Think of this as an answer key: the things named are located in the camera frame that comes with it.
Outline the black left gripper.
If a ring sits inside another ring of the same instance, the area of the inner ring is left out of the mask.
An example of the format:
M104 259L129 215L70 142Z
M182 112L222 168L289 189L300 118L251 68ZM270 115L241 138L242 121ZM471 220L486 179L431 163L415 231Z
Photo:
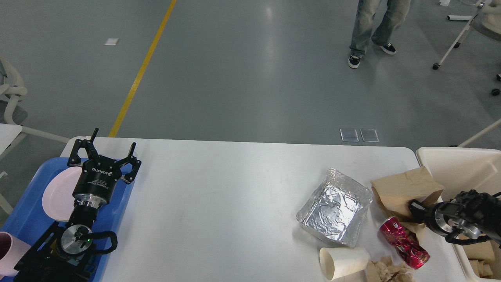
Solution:
M77 139L68 157L68 167L80 167L82 172L72 193L74 206L102 207L110 203L116 184L120 178L131 184L139 172L141 161L133 155L136 142L131 144L127 157L116 160L100 156L95 149L94 139L99 128L96 127L90 139ZM87 161L82 162L79 150L84 149ZM121 168L131 165L129 173L122 174Z

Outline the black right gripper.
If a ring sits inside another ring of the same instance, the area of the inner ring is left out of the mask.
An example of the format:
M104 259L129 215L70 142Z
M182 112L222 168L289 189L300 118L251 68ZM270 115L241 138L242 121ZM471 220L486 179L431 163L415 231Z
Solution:
M409 204L409 211L413 222L425 224L426 227L438 235L449 235L451 226L446 222L446 218L440 209L443 205L444 203L441 202L427 207L418 200L412 200Z

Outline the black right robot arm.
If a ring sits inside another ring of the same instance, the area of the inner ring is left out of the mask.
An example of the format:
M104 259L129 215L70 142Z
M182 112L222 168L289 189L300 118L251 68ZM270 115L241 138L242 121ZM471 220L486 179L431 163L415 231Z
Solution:
M501 243L500 193L476 190L460 192L449 201L426 206L412 200L408 208L415 222L424 223L447 243L472 245L487 241Z

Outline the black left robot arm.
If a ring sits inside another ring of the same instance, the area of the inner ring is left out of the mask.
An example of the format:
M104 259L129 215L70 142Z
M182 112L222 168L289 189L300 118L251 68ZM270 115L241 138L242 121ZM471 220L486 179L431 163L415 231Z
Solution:
M15 282L87 282L100 257L117 249L118 239L112 229L115 216L102 211L114 203L117 184L131 184L136 179L141 161L134 155L136 143L122 159L97 152L96 128L89 139L77 139L67 166L77 168L79 175L72 189L72 210L64 222L56 220L41 234L30 249L14 265Z

